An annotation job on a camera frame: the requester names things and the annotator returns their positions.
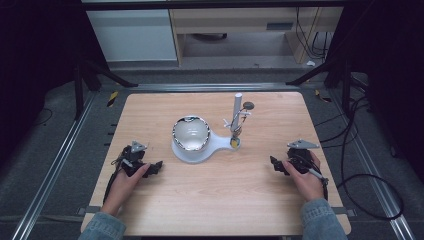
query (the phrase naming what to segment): dark curtain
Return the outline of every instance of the dark curtain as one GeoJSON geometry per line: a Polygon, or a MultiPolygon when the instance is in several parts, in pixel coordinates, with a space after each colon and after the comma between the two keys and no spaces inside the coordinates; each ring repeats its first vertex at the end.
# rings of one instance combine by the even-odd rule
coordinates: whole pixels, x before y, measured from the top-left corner
{"type": "Polygon", "coordinates": [[[0,1],[1,166],[34,124],[45,94],[73,80],[78,58],[108,70],[85,11],[59,3],[0,1]]]}
{"type": "MultiPolygon", "coordinates": [[[[407,159],[424,182],[424,4],[422,0],[370,2],[369,8],[344,9],[329,57],[342,42],[348,42],[348,48],[337,52],[342,56],[338,59],[348,58],[352,71],[368,75],[367,95],[393,154],[407,159]],[[353,28],[367,9],[361,23],[353,28]],[[354,34],[345,39],[352,29],[354,34]]],[[[341,82],[344,63],[340,61],[329,71],[327,86],[341,82]]]]}

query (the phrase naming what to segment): yellow tape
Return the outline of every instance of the yellow tape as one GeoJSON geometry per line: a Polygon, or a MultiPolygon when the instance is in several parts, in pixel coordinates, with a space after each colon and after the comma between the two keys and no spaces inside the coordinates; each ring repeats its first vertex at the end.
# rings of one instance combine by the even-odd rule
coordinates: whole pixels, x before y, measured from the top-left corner
{"type": "Polygon", "coordinates": [[[319,90],[317,90],[317,89],[315,90],[315,96],[317,96],[319,99],[321,99],[324,102],[331,102],[331,98],[323,98],[323,97],[321,97],[321,95],[319,93],[319,90]]]}
{"type": "Polygon", "coordinates": [[[108,107],[113,106],[113,103],[115,102],[115,99],[116,99],[117,96],[118,96],[118,91],[115,91],[110,95],[109,101],[107,102],[108,107]]]}

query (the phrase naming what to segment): wire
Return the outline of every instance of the wire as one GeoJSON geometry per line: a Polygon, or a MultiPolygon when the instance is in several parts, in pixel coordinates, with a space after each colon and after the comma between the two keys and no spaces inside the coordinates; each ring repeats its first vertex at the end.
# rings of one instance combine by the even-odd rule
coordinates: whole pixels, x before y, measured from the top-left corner
{"type": "Polygon", "coordinates": [[[315,36],[314,36],[314,40],[312,41],[312,52],[313,52],[314,54],[316,54],[316,55],[320,55],[320,56],[322,56],[323,60],[325,60],[326,55],[327,55],[327,54],[326,54],[326,51],[328,50],[328,48],[327,48],[327,38],[328,38],[328,32],[325,32],[324,47],[323,47],[323,48],[317,48],[317,47],[315,47],[315,42],[316,42],[316,40],[317,40],[317,38],[318,38],[318,35],[319,35],[319,32],[316,32],[316,33],[315,33],[315,36]]]}
{"type": "Polygon", "coordinates": [[[116,179],[116,176],[118,176],[119,171],[122,170],[121,162],[123,158],[119,156],[116,160],[112,161],[111,165],[115,165],[115,171],[112,173],[112,175],[109,178],[109,182],[107,183],[105,195],[103,197],[103,204],[106,202],[107,197],[109,196],[110,189],[112,188],[112,184],[116,179]]]}
{"type": "MultiPolygon", "coordinates": [[[[364,105],[361,105],[361,106],[359,106],[359,107],[357,107],[357,109],[356,110],[359,110],[360,108],[363,108],[363,107],[365,107],[365,106],[368,106],[369,104],[364,104],[364,105]]],[[[332,118],[330,118],[330,119],[328,119],[328,120],[325,120],[324,122],[321,122],[321,123],[318,123],[318,124],[316,124],[316,125],[314,125],[315,127],[316,126],[319,126],[319,125],[321,125],[321,124],[323,124],[323,123],[327,123],[327,122],[330,122],[330,121],[332,121],[332,120],[334,120],[334,119],[336,119],[336,118],[338,118],[338,117],[340,117],[340,116],[343,116],[345,113],[341,113],[341,114],[339,114],[339,115],[337,115],[337,116],[335,116],[335,117],[332,117],[332,118]]],[[[334,140],[334,139],[336,139],[336,138],[339,138],[340,136],[342,136],[344,133],[346,133],[346,131],[348,130],[348,127],[346,126],[346,128],[344,128],[343,129],[343,131],[341,131],[339,134],[337,134],[336,136],[334,136],[334,137],[331,137],[331,138],[328,138],[328,139],[325,139],[325,140],[321,140],[321,141],[319,141],[320,143],[325,143],[325,142],[329,142],[329,141],[331,141],[331,140],[334,140]]]]}
{"type": "MultiPolygon", "coordinates": [[[[236,113],[236,115],[234,115],[233,121],[231,121],[231,124],[230,124],[230,129],[233,127],[234,121],[240,116],[240,113],[243,112],[243,110],[246,110],[246,108],[240,109],[236,113]]],[[[242,122],[237,126],[237,128],[235,129],[235,131],[238,131],[241,128],[241,126],[243,125],[244,121],[246,121],[246,118],[247,118],[246,115],[244,115],[243,117],[241,117],[242,122]]]]}
{"type": "Polygon", "coordinates": [[[352,117],[349,120],[349,123],[348,123],[348,126],[347,126],[347,129],[348,130],[346,131],[346,134],[344,135],[344,138],[343,138],[342,153],[341,153],[340,170],[341,170],[342,181],[341,181],[340,184],[337,185],[337,188],[340,188],[341,186],[343,186],[343,189],[345,190],[348,198],[353,202],[353,204],[355,204],[359,209],[361,209],[362,211],[364,211],[366,214],[368,214],[368,215],[370,215],[370,216],[372,216],[372,217],[374,217],[376,219],[391,221],[391,220],[394,220],[394,219],[398,218],[399,216],[401,216],[403,214],[403,211],[404,211],[404,208],[405,208],[402,197],[400,196],[399,192],[396,190],[396,188],[393,185],[391,185],[388,181],[384,180],[383,178],[378,177],[378,176],[373,175],[373,174],[367,174],[367,173],[355,174],[355,175],[350,176],[347,179],[345,179],[345,176],[344,176],[344,155],[345,155],[345,150],[346,150],[347,136],[349,135],[350,129],[351,129],[352,125],[353,125],[353,122],[354,122],[353,120],[354,120],[354,117],[355,117],[355,113],[358,110],[357,105],[359,104],[360,101],[362,101],[364,99],[365,99],[365,97],[362,97],[362,98],[358,99],[351,106],[351,111],[350,112],[352,114],[352,117]],[[399,209],[400,210],[399,210],[399,212],[397,214],[395,214],[394,216],[391,216],[391,217],[379,216],[379,215],[374,214],[371,211],[367,210],[366,208],[362,207],[360,204],[358,204],[358,202],[356,202],[353,199],[353,197],[351,196],[351,194],[350,194],[350,192],[349,192],[349,190],[348,190],[348,188],[346,186],[346,183],[348,181],[350,181],[350,180],[352,180],[354,178],[358,178],[358,177],[372,177],[372,178],[378,179],[378,180],[384,182],[385,184],[387,184],[387,186],[389,186],[390,189],[397,195],[397,198],[398,198],[398,200],[400,202],[400,206],[399,206],[399,209]]]}
{"type": "Polygon", "coordinates": [[[305,50],[308,57],[311,58],[311,59],[322,59],[323,55],[314,54],[313,51],[308,46],[308,40],[305,36],[305,32],[303,31],[302,26],[300,25],[300,22],[299,22],[299,7],[296,7],[296,28],[295,28],[295,30],[296,30],[297,39],[299,40],[300,44],[302,44],[303,49],[305,50]],[[305,39],[305,43],[303,43],[302,39],[299,37],[298,29],[300,29],[300,31],[302,32],[303,38],[305,39]]]}
{"type": "MultiPolygon", "coordinates": [[[[355,126],[355,128],[356,128],[356,133],[355,133],[355,136],[353,136],[349,141],[347,141],[346,142],[346,144],[349,144],[349,143],[351,143],[351,142],[353,142],[353,140],[355,140],[356,139],[356,137],[358,136],[358,133],[359,133],[359,130],[357,129],[357,127],[355,126]]],[[[321,146],[321,148],[335,148],[335,147],[341,147],[341,146],[343,146],[343,144],[339,144],[339,145],[332,145],[332,146],[321,146]]]]}

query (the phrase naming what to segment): white cabinet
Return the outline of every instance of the white cabinet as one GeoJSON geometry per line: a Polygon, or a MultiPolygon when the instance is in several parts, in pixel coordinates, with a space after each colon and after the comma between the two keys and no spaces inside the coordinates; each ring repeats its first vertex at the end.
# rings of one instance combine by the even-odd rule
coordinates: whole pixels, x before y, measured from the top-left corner
{"type": "Polygon", "coordinates": [[[156,62],[177,65],[168,10],[88,11],[87,14],[111,69],[137,68],[156,62]]]}

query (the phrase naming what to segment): denim sleeve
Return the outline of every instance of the denim sleeve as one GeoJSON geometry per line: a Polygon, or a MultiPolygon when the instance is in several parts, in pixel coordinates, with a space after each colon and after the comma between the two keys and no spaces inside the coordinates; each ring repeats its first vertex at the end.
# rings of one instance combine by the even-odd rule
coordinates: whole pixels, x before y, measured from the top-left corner
{"type": "Polygon", "coordinates": [[[126,226],[119,219],[109,214],[98,212],[87,224],[78,239],[122,239],[125,229],[126,226]]]}
{"type": "Polygon", "coordinates": [[[330,204],[321,198],[307,202],[301,210],[303,240],[347,239],[330,204]]]}

